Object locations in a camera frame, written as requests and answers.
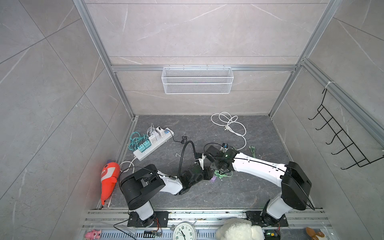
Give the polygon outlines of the white charger with label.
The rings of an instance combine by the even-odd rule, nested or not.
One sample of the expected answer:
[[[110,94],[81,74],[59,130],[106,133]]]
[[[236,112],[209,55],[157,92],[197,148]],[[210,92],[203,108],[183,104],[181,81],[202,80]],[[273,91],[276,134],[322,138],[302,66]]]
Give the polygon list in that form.
[[[161,136],[159,135],[159,133],[157,131],[153,131],[152,135],[155,136],[156,141],[159,141],[161,139]]]

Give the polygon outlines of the beige labelled charger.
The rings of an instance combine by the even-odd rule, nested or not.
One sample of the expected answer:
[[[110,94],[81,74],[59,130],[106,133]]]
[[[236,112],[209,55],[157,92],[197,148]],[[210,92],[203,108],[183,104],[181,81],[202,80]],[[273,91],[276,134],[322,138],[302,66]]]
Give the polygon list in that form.
[[[148,140],[151,142],[152,145],[154,145],[157,142],[155,139],[155,136],[153,136],[153,135],[149,136]]]

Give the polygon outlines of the teal charger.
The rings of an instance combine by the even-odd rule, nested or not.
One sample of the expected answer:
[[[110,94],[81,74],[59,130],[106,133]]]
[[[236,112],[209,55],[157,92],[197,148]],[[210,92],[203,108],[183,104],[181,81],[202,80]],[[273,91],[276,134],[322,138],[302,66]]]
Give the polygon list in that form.
[[[143,153],[145,150],[147,149],[147,147],[144,145],[144,144],[141,144],[138,146],[138,150]]]
[[[144,143],[143,143],[143,146],[145,146],[146,149],[148,149],[150,146],[151,146],[151,142],[149,140],[146,140]]]

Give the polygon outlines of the white multicolour power strip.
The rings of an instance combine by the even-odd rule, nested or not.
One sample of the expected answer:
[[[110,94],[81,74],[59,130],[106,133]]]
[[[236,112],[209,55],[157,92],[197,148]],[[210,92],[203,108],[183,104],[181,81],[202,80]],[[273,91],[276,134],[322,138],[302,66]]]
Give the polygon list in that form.
[[[168,140],[170,140],[173,137],[174,132],[170,130],[169,128],[165,129],[165,136],[160,137],[159,140],[156,140],[154,143],[151,143],[151,145],[143,150],[142,152],[137,149],[133,152],[136,159],[139,161],[142,161],[146,157],[148,157],[151,153],[153,153],[155,150],[160,148],[164,143],[166,143]]]

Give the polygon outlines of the white square charger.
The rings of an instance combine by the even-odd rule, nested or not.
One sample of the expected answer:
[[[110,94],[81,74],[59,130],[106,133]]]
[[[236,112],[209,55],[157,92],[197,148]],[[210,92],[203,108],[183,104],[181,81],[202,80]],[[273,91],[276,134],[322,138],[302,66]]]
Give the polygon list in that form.
[[[156,131],[158,132],[158,134],[161,138],[164,138],[168,133],[168,131],[163,129],[162,127],[157,127]]]

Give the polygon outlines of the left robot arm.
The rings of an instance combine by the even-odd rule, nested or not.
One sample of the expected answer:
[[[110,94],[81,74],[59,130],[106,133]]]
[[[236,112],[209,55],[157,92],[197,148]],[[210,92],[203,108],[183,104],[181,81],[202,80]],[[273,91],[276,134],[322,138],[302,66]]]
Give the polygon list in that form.
[[[172,195],[183,195],[191,187],[203,180],[210,180],[213,171],[204,166],[205,154],[197,153],[195,145],[191,144],[195,162],[186,171],[179,169],[176,176],[166,175],[159,171],[155,165],[142,167],[137,172],[125,178],[118,178],[119,188],[126,199],[129,210],[141,221],[142,225],[149,225],[156,218],[156,213],[150,200],[159,192]]]

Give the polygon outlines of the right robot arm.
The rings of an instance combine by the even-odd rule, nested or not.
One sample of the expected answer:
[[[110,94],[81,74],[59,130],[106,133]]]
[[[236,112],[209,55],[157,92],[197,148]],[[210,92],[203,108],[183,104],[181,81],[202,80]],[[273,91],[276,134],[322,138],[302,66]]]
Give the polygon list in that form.
[[[267,180],[281,192],[268,200],[261,213],[266,225],[276,224],[290,210],[314,210],[309,195],[312,183],[302,168],[295,162],[276,164],[247,156],[240,151],[222,145],[220,149],[209,146],[204,155],[211,161],[211,167],[222,174],[247,173]]]

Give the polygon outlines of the white analog clock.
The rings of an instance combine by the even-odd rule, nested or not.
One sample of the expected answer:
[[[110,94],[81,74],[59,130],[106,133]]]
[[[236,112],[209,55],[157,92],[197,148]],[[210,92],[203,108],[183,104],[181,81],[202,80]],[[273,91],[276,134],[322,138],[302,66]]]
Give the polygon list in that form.
[[[182,222],[174,228],[173,240],[197,240],[195,227],[189,222]]]

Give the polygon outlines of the white plush toy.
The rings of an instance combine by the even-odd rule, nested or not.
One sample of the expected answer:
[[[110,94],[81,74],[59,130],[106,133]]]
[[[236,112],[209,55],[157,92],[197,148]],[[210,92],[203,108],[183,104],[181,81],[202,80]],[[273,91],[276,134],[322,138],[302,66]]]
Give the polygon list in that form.
[[[215,233],[216,240],[264,240],[264,232],[260,226],[240,218],[227,220]]]

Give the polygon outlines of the red plush toy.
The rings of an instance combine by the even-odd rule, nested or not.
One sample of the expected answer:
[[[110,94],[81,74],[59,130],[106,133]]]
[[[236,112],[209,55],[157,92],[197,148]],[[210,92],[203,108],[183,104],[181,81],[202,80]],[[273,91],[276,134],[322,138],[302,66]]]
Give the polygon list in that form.
[[[118,182],[121,168],[116,162],[108,162],[101,172],[101,205],[104,206],[106,200],[112,195],[115,185]]]

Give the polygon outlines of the pink plush toy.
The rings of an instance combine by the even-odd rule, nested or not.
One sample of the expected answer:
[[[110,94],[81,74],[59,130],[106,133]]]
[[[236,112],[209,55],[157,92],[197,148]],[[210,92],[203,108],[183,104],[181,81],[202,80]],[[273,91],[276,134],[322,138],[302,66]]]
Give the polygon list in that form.
[[[100,240],[102,236],[102,230],[92,230],[85,234],[86,240]]]

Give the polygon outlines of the brown plush toy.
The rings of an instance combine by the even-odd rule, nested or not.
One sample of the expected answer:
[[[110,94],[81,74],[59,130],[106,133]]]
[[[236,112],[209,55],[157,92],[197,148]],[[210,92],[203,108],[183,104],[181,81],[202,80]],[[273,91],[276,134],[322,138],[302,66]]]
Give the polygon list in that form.
[[[306,227],[306,233],[311,238],[311,240],[326,240],[326,236],[321,231],[315,231],[312,228]]]

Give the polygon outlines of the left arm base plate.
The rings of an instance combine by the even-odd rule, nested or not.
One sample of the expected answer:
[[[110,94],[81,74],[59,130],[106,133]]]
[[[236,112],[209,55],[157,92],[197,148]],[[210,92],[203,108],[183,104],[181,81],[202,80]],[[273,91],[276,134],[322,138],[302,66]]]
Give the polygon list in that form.
[[[145,221],[141,220],[136,212],[131,212],[130,217],[128,219],[127,227],[157,228],[158,226],[160,226],[161,228],[166,228],[168,225],[168,220],[169,212],[167,211],[154,212],[154,214]]]

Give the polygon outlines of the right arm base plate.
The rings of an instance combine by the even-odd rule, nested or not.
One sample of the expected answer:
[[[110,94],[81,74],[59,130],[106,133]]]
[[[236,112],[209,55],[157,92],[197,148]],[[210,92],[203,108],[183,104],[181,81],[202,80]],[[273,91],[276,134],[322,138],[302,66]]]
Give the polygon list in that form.
[[[260,227],[288,227],[288,221],[285,215],[279,219],[274,219],[267,213],[262,211],[246,211],[246,219],[249,220],[253,226]]]

